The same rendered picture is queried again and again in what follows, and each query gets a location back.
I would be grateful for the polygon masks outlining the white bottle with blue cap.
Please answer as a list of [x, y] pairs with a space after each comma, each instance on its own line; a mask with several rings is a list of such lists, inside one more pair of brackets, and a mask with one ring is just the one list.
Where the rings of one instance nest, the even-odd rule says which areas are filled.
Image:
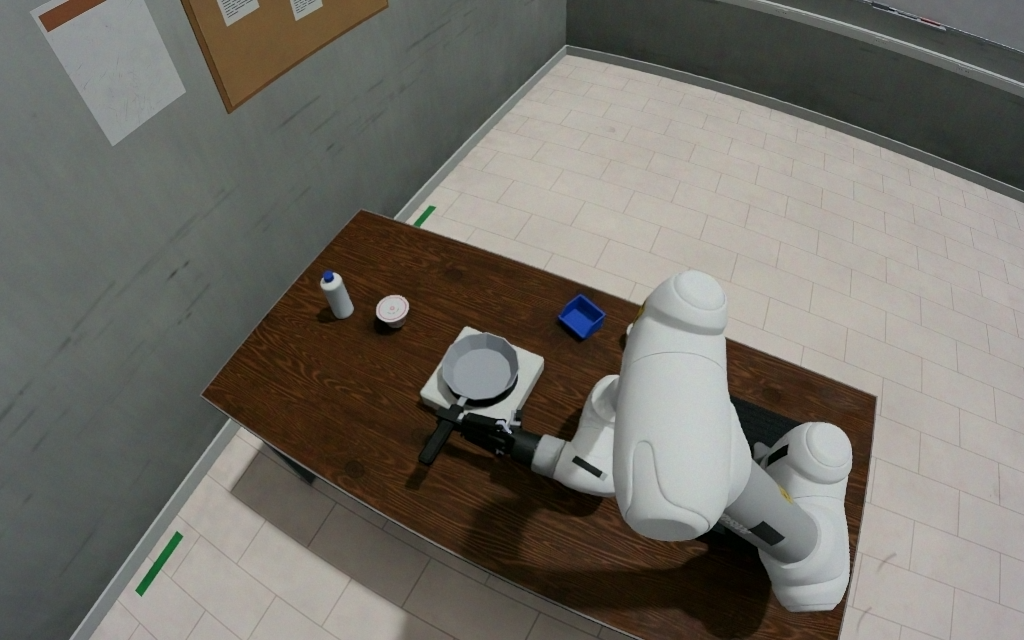
[[336, 273], [327, 271], [321, 280], [321, 288], [338, 319], [348, 318], [354, 310], [342, 279]]

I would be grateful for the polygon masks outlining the small blue plastic bin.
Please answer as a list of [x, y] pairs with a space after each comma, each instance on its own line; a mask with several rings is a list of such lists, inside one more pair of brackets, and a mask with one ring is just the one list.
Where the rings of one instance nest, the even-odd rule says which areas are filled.
[[[558, 316], [558, 319], [562, 321], [580, 338], [586, 339], [602, 326], [605, 316], [606, 314], [603, 311], [580, 294], [566, 305], [562, 313]], [[597, 319], [598, 322], [595, 322]], [[589, 327], [590, 330], [588, 330]], [[588, 332], [586, 332], [587, 330]], [[585, 333], [586, 335], [583, 336]]]

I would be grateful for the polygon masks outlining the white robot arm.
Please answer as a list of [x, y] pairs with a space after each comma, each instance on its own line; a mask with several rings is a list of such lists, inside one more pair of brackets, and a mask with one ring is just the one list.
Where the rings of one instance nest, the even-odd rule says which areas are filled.
[[594, 386], [571, 442], [539, 440], [531, 470], [616, 496], [625, 522], [651, 539], [690, 540], [719, 522], [758, 547], [790, 612], [830, 611], [850, 572], [850, 441], [829, 423], [808, 422], [773, 447], [756, 442], [751, 459], [728, 393], [727, 322], [713, 278], [686, 271], [662, 282], [630, 329], [620, 375]]

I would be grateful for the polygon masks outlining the grey frying pan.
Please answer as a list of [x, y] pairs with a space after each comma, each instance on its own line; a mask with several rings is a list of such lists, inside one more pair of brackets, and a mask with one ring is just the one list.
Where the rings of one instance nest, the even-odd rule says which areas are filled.
[[[496, 397], [512, 386], [519, 370], [518, 353], [505, 338], [487, 332], [464, 336], [450, 345], [442, 360], [443, 379], [462, 395], [449, 409], [463, 414], [468, 398]], [[455, 426], [442, 419], [426, 446], [440, 452]]]

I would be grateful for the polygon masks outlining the white yogurt cup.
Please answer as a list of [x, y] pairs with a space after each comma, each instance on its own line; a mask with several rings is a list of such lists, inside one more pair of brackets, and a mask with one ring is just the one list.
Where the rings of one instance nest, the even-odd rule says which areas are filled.
[[[384, 298], [377, 306], [377, 316], [392, 328], [401, 327], [406, 323], [409, 305], [406, 298], [393, 295]], [[387, 322], [386, 322], [387, 321]]]

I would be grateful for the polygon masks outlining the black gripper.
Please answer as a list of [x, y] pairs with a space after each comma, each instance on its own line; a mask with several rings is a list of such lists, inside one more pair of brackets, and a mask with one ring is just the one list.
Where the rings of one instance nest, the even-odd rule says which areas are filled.
[[465, 440], [489, 451], [498, 458], [508, 454], [512, 461], [531, 467], [534, 451], [542, 436], [526, 430], [516, 432], [506, 426], [507, 420], [504, 418], [472, 412], [464, 415], [441, 406], [435, 416], [438, 417], [438, 425], [441, 419], [456, 424], [453, 431], [461, 433], [460, 436], [464, 436]]

